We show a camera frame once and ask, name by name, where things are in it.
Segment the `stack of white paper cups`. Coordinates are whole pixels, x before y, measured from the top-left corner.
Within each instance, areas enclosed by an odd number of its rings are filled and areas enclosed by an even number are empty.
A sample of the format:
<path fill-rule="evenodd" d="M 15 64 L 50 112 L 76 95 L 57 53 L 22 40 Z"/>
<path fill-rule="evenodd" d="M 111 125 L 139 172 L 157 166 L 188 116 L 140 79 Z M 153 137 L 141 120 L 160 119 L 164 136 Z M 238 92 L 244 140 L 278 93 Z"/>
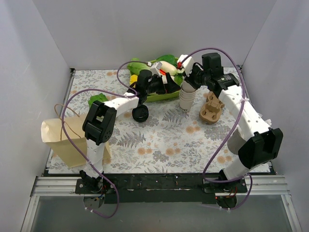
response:
<path fill-rule="evenodd" d="M 180 99 L 180 109 L 183 112 L 189 112 L 195 96 L 196 96 L 197 90 L 184 90 L 184 81 L 181 84 L 181 89 L 179 92 L 179 99 Z"/>

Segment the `black plastic cup lid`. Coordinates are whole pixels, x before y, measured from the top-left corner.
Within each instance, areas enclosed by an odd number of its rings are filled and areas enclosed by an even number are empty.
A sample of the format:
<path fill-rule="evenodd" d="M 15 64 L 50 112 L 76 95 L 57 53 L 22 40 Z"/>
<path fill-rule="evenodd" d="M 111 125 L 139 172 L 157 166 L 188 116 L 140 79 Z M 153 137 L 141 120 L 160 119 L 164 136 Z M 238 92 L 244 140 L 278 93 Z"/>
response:
<path fill-rule="evenodd" d="M 132 117 L 135 121 L 142 123 L 145 122 L 149 117 L 148 107 L 140 105 L 132 110 Z"/>

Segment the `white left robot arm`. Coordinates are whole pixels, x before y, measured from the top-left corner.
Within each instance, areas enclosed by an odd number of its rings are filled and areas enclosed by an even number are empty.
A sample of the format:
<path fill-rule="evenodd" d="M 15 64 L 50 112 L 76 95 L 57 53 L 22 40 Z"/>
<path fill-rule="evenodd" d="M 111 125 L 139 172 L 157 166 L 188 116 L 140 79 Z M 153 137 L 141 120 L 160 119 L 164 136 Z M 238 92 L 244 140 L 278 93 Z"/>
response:
<path fill-rule="evenodd" d="M 112 136 L 116 118 L 128 110 L 132 110 L 133 119 L 139 123 L 149 117 L 149 110 L 143 103 L 151 93 L 170 94 L 180 90 L 174 81 L 174 74 L 159 71 L 158 74 L 150 70 L 140 71 L 137 81 L 130 85 L 124 98 L 112 101 L 94 101 L 83 123 L 87 144 L 87 167 L 91 171 L 80 171 L 84 186 L 92 193 L 103 190 L 104 148 Z"/>

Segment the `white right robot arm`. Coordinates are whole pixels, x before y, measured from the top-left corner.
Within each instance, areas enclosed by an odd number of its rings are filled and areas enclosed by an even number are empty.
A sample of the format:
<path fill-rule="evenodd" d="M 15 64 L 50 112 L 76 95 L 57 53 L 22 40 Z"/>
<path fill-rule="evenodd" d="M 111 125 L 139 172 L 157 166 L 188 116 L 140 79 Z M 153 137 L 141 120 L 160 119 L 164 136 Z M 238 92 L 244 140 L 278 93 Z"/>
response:
<path fill-rule="evenodd" d="M 238 150 L 238 158 L 222 169 L 219 179 L 214 181 L 222 191 L 229 192 L 249 171 L 278 156 L 283 133 L 265 122 L 245 98 L 242 76 L 224 73 L 218 53 L 202 55 L 202 64 L 194 62 L 191 55 L 182 55 L 177 67 L 184 69 L 184 81 L 194 89 L 206 86 L 214 93 L 236 120 L 231 130 L 238 130 L 245 141 Z"/>

